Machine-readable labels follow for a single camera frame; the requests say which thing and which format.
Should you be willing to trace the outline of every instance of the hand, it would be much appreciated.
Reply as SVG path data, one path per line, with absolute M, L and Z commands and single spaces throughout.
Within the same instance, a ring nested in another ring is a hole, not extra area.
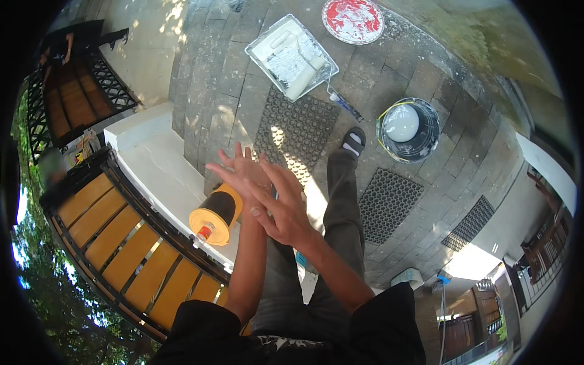
M 247 188 L 270 210 L 273 219 L 261 207 L 252 208 L 252 215 L 264 227 L 268 236 L 302 252 L 306 244 L 313 242 L 314 239 L 322 239 L 321 234 L 308 221 L 302 200 L 302 185 L 292 171 L 280 165 L 271 165 L 268 161 L 261 161 L 260 165 L 276 187 L 278 200 L 272 198 L 269 192 L 253 180 L 246 179 Z
M 271 191 L 272 182 L 260 164 L 252 160 L 252 153 L 249 147 L 245 148 L 245 157 L 241 151 L 241 143 L 239 142 L 235 143 L 235 157 L 229 158 L 223 149 L 219 150 L 218 155 L 225 167 L 219 164 L 207 164 L 205 167 L 216 173 L 224 182 L 228 183 L 241 196 L 244 204 L 249 203 L 251 206 L 258 206 L 257 199 L 255 199 L 253 194 L 245 186 L 244 179 L 254 181 L 258 189 L 263 189 L 267 192 Z M 260 161 L 265 161 L 266 153 L 262 152 L 259 159 Z

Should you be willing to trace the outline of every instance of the gray pants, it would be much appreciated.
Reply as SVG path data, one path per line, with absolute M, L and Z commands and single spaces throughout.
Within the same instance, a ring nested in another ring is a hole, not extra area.
M 359 276 L 363 277 L 363 226 L 357 201 L 357 156 L 339 149 L 326 167 L 329 203 L 323 223 L 325 240 Z M 292 247 L 271 238 L 267 242 L 266 278 L 258 311 L 252 319 L 253 335 L 279 335 L 296 339 L 346 342 L 350 313 L 318 278 L 310 303 L 305 305 Z

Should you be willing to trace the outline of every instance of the foot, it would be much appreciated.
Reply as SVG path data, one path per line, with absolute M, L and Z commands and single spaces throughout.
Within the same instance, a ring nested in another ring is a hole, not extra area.
M 345 134 L 343 144 L 340 147 L 359 157 L 365 149 L 365 141 L 365 132 L 361 128 L 353 127 Z
M 128 43 L 128 35 L 130 34 L 130 28 L 126 28 L 126 33 L 124 34 L 124 36 L 121 38 L 121 42 L 123 44 Z

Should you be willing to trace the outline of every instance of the rubber mat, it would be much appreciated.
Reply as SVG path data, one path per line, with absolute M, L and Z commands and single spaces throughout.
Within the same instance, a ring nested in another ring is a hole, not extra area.
M 291 103 L 272 85 L 253 143 L 254 157 L 266 151 L 270 162 L 287 166 L 304 185 L 338 117 L 337 107 L 310 95 Z
M 359 200 L 365 241 L 381 245 L 421 197 L 424 187 L 378 168 Z
M 461 251 L 478 235 L 494 213 L 493 206 L 484 195 L 481 196 L 466 217 L 441 243 L 456 252 Z

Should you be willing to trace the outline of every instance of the black shirt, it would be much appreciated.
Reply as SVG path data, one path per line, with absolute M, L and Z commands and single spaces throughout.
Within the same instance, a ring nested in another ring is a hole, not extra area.
M 235 314 L 216 304 L 180 305 L 166 342 L 149 364 L 425 364 L 413 291 L 400 283 L 351 316 L 349 343 L 239 336 Z

